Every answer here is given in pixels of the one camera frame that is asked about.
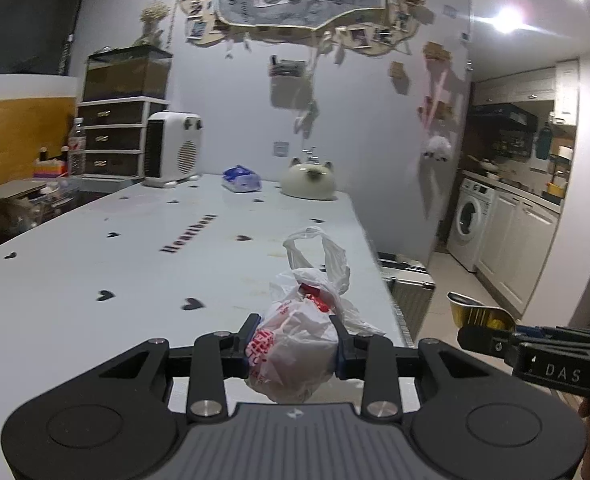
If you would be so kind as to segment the white plastic bag with trash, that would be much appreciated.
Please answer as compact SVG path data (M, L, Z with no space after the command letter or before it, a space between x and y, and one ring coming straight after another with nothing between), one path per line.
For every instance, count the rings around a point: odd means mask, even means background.
M298 404L331 379L337 315L351 333L379 335L344 297L350 267L344 248L317 226L290 234L283 242L289 270L271 283L273 302L254 338L254 366L247 385L276 403Z

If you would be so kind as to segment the gold foil wrapper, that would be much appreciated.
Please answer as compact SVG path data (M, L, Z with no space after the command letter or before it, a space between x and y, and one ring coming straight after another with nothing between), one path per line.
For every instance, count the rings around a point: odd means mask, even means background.
M481 326L493 330L515 330L516 321L511 313L500 307L486 306L482 302L460 294L448 292L453 322L457 328Z

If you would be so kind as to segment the beige hard-shell suitcase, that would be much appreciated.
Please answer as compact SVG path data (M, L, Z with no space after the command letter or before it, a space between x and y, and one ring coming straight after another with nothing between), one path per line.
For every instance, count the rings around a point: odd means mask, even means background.
M394 300L400 332L415 342L432 302L435 281L419 261L389 252L379 252L377 257L380 273Z

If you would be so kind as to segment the white cat-shaped container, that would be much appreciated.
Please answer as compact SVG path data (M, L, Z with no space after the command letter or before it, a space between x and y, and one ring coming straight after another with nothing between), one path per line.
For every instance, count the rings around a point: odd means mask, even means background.
M281 192L303 200L334 200L337 183L331 162L302 162L293 157L280 181Z

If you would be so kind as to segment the blue tissue pack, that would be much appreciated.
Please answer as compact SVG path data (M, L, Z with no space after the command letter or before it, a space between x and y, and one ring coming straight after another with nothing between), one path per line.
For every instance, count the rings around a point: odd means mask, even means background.
M233 193L255 193L262 188L258 174L240 165L224 170L221 183Z

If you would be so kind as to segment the white washing machine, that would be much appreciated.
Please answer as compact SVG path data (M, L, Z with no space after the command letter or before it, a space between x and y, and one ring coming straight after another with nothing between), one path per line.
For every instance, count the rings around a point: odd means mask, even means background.
M496 198L496 190L470 178L464 178L447 241L447 251L468 272L476 264L486 224Z

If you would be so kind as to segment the white space heater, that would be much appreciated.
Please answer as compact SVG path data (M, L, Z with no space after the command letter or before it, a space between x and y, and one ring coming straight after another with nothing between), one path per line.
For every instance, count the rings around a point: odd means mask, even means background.
M200 150L204 134L196 114L157 112L146 122L143 184L171 188L202 173Z

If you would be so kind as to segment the white drawer unit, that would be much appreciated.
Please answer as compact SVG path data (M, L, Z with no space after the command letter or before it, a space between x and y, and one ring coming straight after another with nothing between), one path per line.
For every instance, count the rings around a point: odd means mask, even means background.
M149 96L81 102L78 116L86 136L82 176L141 179L147 119L168 105Z

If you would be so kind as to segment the clear water bottle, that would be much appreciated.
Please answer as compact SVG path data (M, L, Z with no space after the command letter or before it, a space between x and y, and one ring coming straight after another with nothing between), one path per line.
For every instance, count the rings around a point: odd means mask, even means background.
M83 130L83 118L74 118L74 123L68 134L68 174L80 177L86 168L86 133Z

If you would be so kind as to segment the glass fish tank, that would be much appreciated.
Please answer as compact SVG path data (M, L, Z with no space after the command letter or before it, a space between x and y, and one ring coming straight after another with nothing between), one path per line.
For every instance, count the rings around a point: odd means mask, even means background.
M86 59L82 101L165 99L172 54L151 44L96 52Z

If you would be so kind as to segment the dried flower bouquet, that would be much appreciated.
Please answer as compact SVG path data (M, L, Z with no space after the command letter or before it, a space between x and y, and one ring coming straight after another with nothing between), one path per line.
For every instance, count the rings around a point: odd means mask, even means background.
M140 22L142 24L142 34L133 43L135 47L139 46L153 46L159 48L161 46L160 22L163 21L170 13L170 6L167 6L161 1L154 1L146 6L140 14Z

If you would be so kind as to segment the white plush wall toy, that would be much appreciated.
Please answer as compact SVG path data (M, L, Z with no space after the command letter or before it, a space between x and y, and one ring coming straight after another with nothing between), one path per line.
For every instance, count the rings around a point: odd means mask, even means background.
M431 136L423 151L423 157L436 160L436 162L450 162L453 155L453 146L448 138L435 134Z

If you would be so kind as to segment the photo collage wall board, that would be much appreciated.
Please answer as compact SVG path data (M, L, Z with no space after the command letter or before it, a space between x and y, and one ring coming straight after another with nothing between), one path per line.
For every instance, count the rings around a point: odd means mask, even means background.
M412 38L425 0L176 0L199 47L255 39L381 56Z

